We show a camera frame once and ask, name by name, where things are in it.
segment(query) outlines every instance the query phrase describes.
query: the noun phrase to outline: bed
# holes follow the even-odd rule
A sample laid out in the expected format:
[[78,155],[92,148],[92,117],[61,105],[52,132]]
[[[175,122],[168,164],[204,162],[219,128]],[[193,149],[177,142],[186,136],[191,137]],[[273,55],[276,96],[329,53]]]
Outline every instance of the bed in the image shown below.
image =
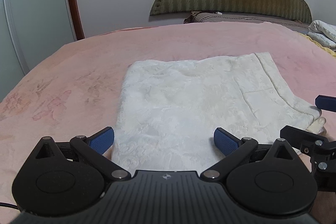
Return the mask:
[[[310,12],[301,0],[298,3],[302,5],[300,18],[284,18],[309,23]],[[289,9],[290,13],[295,15],[295,9]],[[293,93],[307,102],[314,104],[319,94],[336,96],[335,58],[302,34],[267,21],[127,29],[63,46],[31,70],[0,103],[0,201],[14,203],[13,179],[41,137],[68,141],[114,126],[123,78],[135,61],[202,60],[254,52],[269,52]],[[330,140],[336,139],[335,115],[323,112]],[[110,158],[111,150],[105,156]],[[308,157],[300,157],[309,167]],[[332,224],[335,207],[334,193],[319,193],[312,214],[321,223]],[[8,210],[0,208],[0,223],[17,215]]]

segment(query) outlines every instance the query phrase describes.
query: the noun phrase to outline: black cable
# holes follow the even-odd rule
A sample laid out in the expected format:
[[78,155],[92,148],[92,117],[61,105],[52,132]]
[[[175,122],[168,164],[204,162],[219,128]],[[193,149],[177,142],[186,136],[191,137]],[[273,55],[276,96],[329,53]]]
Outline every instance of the black cable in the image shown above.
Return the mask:
[[5,202],[0,202],[0,207],[7,207],[7,208],[16,209],[16,210],[19,209],[16,205],[5,203]]

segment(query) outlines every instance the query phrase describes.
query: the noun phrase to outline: blue gripper pad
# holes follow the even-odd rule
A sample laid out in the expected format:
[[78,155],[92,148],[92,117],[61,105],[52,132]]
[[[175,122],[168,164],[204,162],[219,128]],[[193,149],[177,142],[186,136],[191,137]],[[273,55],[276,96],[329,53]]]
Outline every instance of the blue gripper pad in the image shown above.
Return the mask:
[[315,105],[319,109],[336,112],[336,98],[319,95],[315,99]]
[[213,134],[215,146],[225,155],[228,156],[241,146],[242,142],[234,135],[230,134],[223,128],[217,128]]
[[106,127],[96,134],[88,137],[85,141],[93,150],[103,155],[114,142],[114,131],[112,127]]

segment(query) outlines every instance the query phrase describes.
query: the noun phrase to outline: folded white blanket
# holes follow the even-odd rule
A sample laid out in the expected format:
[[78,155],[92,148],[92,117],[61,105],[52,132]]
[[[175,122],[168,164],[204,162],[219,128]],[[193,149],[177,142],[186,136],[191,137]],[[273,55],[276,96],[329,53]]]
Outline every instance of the folded white blanket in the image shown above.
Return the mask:
[[[291,92],[268,52],[139,61],[125,76],[112,160],[132,174],[200,173],[223,158],[213,143],[217,127],[273,143],[285,125],[305,130],[320,115]],[[315,133],[324,122],[317,124]]]
[[320,20],[314,20],[309,25],[308,36],[320,43],[323,47],[336,50],[336,26]]

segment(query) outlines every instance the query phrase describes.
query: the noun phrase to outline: yellow fabric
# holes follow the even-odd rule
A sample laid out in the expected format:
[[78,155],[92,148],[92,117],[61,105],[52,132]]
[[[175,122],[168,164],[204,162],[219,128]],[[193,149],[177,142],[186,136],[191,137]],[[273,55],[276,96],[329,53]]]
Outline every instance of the yellow fabric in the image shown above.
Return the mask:
[[321,49],[323,49],[324,51],[328,52],[329,54],[331,54],[333,57],[336,57],[336,52],[332,51],[331,49],[327,48],[327,47],[323,47],[320,43],[316,42],[315,40],[312,40],[309,36],[304,35],[302,33],[300,33],[300,35],[304,36],[305,38],[307,38],[308,40],[310,40],[311,42],[313,42],[316,46],[320,47]]

